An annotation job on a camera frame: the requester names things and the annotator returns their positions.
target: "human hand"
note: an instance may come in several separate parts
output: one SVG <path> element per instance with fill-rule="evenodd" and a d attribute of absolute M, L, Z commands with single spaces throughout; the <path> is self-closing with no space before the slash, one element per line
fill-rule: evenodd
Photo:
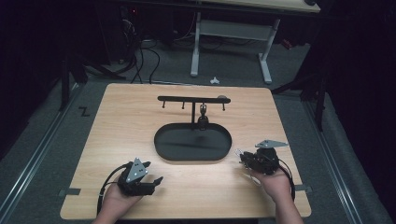
<path fill-rule="evenodd" d="M 285 195 L 290 196 L 290 182 L 282 170 L 277 169 L 272 175 L 264 175 L 254 170 L 250 170 L 250 172 L 260 181 L 264 190 L 275 203 Z"/>
<path fill-rule="evenodd" d="M 143 196 L 126 196 L 122 194 L 117 185 L 119 177 L 114 179 L 115 183 L 108 187 L 103 199 L 102 209 L 92 224 L 113 224 L 123 217 L 129 209 L 134 206 Z"/>
<path fill-rule="evenodd" d="M 276 204 L 276 223 L 304 223 L 291 198 L 289 179 L 282 170 L 277 169 L 273 175 L 264 175 L 254 170 L 250 170 L 250 172 L 262 183 L 264 190 L 274 200 Z"/>

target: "black oval tray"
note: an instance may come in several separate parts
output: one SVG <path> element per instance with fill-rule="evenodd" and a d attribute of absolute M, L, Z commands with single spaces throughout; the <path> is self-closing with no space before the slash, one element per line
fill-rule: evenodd
<path fill-rule="evenodd" d="M 230 151 L 232 142 L 230 133 L 216 123 L 208 123 L 204 131 L 196 124 L 170 123 L 154 136 L 157 153 L 169 161 L 221 160 Z"/>

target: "wooden tabletop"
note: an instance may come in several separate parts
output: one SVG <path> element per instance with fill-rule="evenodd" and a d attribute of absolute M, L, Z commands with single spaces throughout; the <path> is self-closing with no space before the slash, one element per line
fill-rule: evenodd
<path fill-rule="evenodd" d="M 201 0 L 202 2 L 238 5 L 245 7 L 267 7 L 299 12 L 319 13 L 318 4 L 309 6 L 304 0 Z"/>
<path fill-rule="evenodd" d="M 191 104 L 158 101 L 159 95 L 218 97 L 231 102 L 208 105 L 210 122 L 226 128 L 233 143 L 219 161 L 167 161 L 154 146 L 155 133 L 165 124 L 191 122 Z M 163 176 L 151 196 L 145 196 L 124 217 L 239 218 L 274 217 L 273 201 L 256 186 L 239 163 L 235 150 L 255 152 L 264 139 L 288 142 L 271 92 L 265 88 L 110 84 L 106 88 L 90 135 L 82 152 L 71 189 L 61 210 L 64 219 L 92 219 L 100 188 L 117 167 L 138 157 L 151 161 L 142 182 Z M 296 185 L 302 184 L 290 147 L 278 147 L 278 157 L 290 167 Z M 302 217 L 311 214 L 304 191 L 296 192 L 296 206 Z"/>

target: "dark background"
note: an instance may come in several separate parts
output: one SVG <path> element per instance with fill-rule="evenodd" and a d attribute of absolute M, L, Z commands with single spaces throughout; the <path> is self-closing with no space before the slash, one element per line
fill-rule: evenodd
<path fill-rule="evenodd" d="M 396 159 L 395 1 L 318 3 L 322 14 L 349 15 L 350 20 L 324 25 L 285 20 L 279 27 L 276 43 L 287 39 L 293 45 L 314 44 L 296 79 L 311 73 L 328 75 L 326 91 L 348 139 L 378 197 L 395 220 L 392 203 L 396 194 L 391 185 L 396 173 L 392 165 Z M 114 6 L 66 7 L 40 1 L 0 4 L 0 158 L 3 158 L 60 78 L 62 59 L 67 52 L 77 51 L 105 64 L 123 59 L 125 47 L 115 19 L 118 9 Z M 191 20 L 191 13 L 170 9 L 141 11 L 146 12 L 146 18 L 142 17 L 140 22 L 147 35 L 164 43 L 172 43 L 176 37 L 173 30 L 183 33 L 190 25 L 186 21 Z M 307 86 L 317 89 L 318 83 L 308 82 L 301 88 Z"/>

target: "gray carpet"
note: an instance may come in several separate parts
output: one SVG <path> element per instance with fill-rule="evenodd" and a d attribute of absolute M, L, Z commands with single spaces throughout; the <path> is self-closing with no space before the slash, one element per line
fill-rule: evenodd
<path fill-rule="evenodd" d="M 244 48 L 254 51 L 256 44 L 258 43 L 244 46 Z M 214 50 L 202 50 L 200 74 L 198 77 L 192 78 L 189 75 L 191 46 L 169 48 L 158 44 L 152 49 L 160 55 L 161 62 L 152 79 L 154 81 L 211 85 L 210 80 L 216 77 L 220 81 L 220 86 L 274 89 L 293 80 L 302 59 L 309 50 L 308 46 L 286 50 L 282 46 L 274 45 L 268 58 L 274 83 L 267 86 L 263 84 L 256 54 L 234 50 L 233 47 L 223 45 Z M 145 81 L 149 79 L 149 74 L 155 68 L 157 57 L 148 50 L 143 50 L 143 54 L 144 64 L 140 76 Z M 119 67 L 120 65 L 114 64 L 111 69 Z M 127 82 L 132 80 L 135 71 L 132 69 L 124 74 L 127 76 Z M 49 144 L 49 150 L 44 160 L 36 170 L 7 223 L 90 223 L 89 220 L 62 220 L 59 213 L 64 196 L 60 196 L 59 193 L 62 189 L 69 187 L 104 90 L 110 82 L 115 81 L 105 77 L 90 76 L 89 82 L 79 89 L 79 95 L 70 105 L 64 121 Z M 312 215 L 304 221 L 305 223 L 349 223 L 330 171 L 325 165 L 317 130 L 310 121 L 312 118 L 306 112 L 305 103 L 300 102 L 297 93 L 297 91 L 287 91 L 275 95 L 275 100 L 302 180 L 312 189 L 307 193 Z M 56 117 L 60 106 L 60 96 L 61 88 L 60 85 L 57 85 L 47 101 L 33 114 L 18 142 L 0 161 L 0 202 L 6 199 L 14 183 L 18 180 L 19 174 Z M 87 108 L 88 117 L 81 116 L 81 106 Z M 359 209 L 362 223 L 392 223 L 356 159 L 329 97 L 326 99 L 323 128 L 323 134 Z M 271 218 L 260 219 L 259 222 L 262 224 L 275 223 Z"/>

